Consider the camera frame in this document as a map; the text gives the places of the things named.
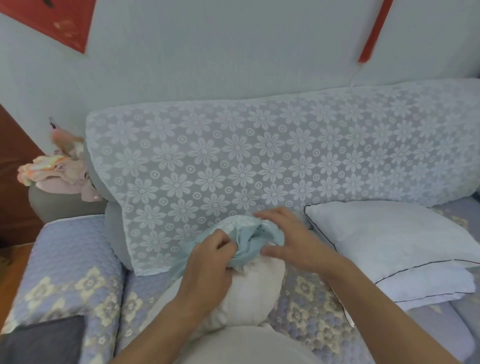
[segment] white pillow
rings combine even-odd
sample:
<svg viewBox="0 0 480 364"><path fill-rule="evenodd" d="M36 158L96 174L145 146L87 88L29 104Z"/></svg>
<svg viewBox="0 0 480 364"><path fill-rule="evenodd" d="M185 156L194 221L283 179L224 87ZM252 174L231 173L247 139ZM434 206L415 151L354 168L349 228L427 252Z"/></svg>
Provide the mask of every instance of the white pillow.
<svg viewBox="0 0 480 364"><path fill-rule="evenodd" d="M190 340L227 326L258 326L267 318L280 295L285 263L259 255L233 272L232 285L222 303L192 333ZM144 330L177 294L182 278L158 299L140 326Z"/></svg>
<svg viewBox="0 0 480 364"><path fill-rule="evenodd" d="M464 228L425 207L330 202L306 206L305 214L335 250L404 310L475 291L465 267L480 264L480 245Z"/></svg>

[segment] forearm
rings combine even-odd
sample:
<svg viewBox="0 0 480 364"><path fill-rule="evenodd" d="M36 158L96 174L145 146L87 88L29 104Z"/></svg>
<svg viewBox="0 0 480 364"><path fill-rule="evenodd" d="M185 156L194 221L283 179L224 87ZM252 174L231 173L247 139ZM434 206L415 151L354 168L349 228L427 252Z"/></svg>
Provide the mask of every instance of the forearm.
<svg viewBox="0 0 480 364"><path fill-rule="evenodd" d="M336 258L319 275L352 316L377 364L459 363L348 259Z"/></svg>
<svg viewBox="0 0 480 364"><path fill-rule="evenodd" d="M173 300L112 364L171 364L199 324L191 310Z"/></svg>

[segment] right hand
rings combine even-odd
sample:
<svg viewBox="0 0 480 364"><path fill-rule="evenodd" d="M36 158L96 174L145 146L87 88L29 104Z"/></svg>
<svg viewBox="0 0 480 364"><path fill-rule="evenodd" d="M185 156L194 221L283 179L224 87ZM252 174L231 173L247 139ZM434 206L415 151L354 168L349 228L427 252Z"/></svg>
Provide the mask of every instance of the right hand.
<svg viewBox="0 0 480 364"><path fill-rule="evenodd" d="M284 246L266 245L261 250L262 255L284 260L298 269L317 273L323 278L334 273L337 264L344 260L339 253L310 233L286 207L258 211L253 215L275 223L285 235Z"/></svg>

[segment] red banner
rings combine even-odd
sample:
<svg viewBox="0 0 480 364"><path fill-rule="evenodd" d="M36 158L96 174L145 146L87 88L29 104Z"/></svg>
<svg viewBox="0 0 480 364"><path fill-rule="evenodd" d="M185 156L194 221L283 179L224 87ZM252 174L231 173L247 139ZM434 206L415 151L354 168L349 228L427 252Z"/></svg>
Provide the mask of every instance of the red banner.
<svg viewBox="0 0 480 364"><path fill-rule="evenodd" d="M95 0L0 0L0 12L85 53Z"/></svg>

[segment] light blue cloth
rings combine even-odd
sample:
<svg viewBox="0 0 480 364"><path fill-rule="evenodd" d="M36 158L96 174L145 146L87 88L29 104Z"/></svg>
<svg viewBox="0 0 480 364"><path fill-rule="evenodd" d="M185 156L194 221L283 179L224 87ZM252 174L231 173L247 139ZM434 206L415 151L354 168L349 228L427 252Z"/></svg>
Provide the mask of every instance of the light blue cloth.
<svg viewBox="0 0 480 364"><path fill-rule="evenodd" d="M254 219L253 221L258 220L258 223L253 226L241 226L234 223L235 227L230 234L228 234L230 239L238 245L237 252L227 264L228 267L239 268L244 266L254 259L260 253L261 248L269 242L279 246L284 245L285 236L277 225L270 221L256 218L252 219ZM194 241L182 245L170 271L172 274L172 282L183 276L188 257L192 253L195 245L201 243L206 237L218 229L218 226L221 224L222 222L218 223L211 229L200 234Z"/></svg>

